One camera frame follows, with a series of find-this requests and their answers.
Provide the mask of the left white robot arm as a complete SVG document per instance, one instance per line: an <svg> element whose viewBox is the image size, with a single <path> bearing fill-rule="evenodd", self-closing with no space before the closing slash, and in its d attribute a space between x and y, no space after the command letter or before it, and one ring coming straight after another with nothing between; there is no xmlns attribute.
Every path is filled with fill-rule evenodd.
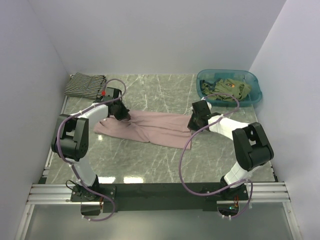
<svg viewBox="0 0 320 240"><path fill-rule="evenodd" d="M129 119L129 110L122 101L125 93L125 90L106 87L102 96L87 108L70 115L60 114L57 118L51 150L73 171L75 194L84 196L88 201L94 201L101 195L98 176L85 159L91 124L109 117L115 117L118 121Z"/></svg>

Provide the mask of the pink tank top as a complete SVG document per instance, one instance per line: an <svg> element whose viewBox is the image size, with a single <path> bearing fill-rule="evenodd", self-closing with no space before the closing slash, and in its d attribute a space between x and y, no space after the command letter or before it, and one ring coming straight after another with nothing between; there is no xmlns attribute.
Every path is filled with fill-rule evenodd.
<svg viewBox="0 0 320 240"><path fill-rule="evenodd" d="M114 138L183 149L192 132L189 115L131 110L130 119L110 116L95 124L93 131Z"/></svg>

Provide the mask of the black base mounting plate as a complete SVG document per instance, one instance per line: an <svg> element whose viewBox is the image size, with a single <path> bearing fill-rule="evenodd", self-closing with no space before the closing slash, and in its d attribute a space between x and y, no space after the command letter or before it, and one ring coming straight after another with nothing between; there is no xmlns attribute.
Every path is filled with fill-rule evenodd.
<svg viewBox="0 0 320 240"><path fill-rule="evenodd" d="M220 188L219 182L186 183L188 188L201 194L211 193ZM219 201L247 201L248 190L244 184L224 190L211 196L197 196L189 193L181 183L100 183L98 193L111 198L118 211L156 210L202 210L218 211ZM97 202L103 213L111 213L113 205L108 199L88 192L82 186L74 186L70 196L72 203Z"/></svg>

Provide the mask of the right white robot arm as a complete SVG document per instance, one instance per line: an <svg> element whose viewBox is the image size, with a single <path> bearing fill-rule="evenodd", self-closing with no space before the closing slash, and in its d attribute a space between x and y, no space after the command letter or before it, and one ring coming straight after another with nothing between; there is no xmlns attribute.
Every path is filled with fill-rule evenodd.
<svg viewBox="0 0 320 240"><path fill-rule="evenodd" d="M273 148L260 123L239 122L224 114L212 113L205 100L192 104L188 128L194 131L193 137L207 130L233 141L236 163L221 178L219 190L203 193L203 196L220 193L222 198L232 199L237 194L237 187L248 181L255 170L274 158Z"/></svg>

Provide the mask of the teal plastic basket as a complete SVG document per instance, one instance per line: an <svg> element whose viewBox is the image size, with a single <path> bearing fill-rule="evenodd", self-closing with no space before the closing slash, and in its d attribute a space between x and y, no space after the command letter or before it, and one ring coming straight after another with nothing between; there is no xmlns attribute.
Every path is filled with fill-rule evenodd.
<svg viewBox="0 0 320 240"><path fill-rule="evenodd" d="M239 101L240 107L249 107L251 105L257 104L262 99L262 91L259 86L259 81L257 77L249 71L246 70L230 70L230 69L205 69L198 73L196 77L196 91L200 98L205 97L200 89L200 80L205 80L210 83L214 83L218 79L234 79L241 82L245 82L252 86L251 92L248 96ZM218 107L235 107L237 105L236 101L226 102L221 100L210 100L206 99L209 103Z"/></svg>

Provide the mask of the striped folded tank top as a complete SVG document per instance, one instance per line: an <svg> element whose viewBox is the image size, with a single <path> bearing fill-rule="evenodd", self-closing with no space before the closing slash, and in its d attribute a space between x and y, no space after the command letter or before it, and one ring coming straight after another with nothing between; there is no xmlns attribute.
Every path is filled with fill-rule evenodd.
<svg viewBox="0 0 320 240"><path fill-rule="evenodd" d="M70 76L64 95L96 100L102 96L106 81L107 79L104 75L86 75L77 72Z"/></svg>

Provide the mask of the olive green tank top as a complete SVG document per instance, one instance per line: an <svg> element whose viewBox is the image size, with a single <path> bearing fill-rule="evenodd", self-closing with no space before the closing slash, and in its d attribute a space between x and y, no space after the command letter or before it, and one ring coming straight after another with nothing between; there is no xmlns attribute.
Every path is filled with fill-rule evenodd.
<svg viewBox="0 0 320 240"><path fill-rule="evenodd" d="M252 90L252 86L232 78L219 78L214 83L199 81L201 93L204 98L212 101L239 102L244 100Z"/></svg>

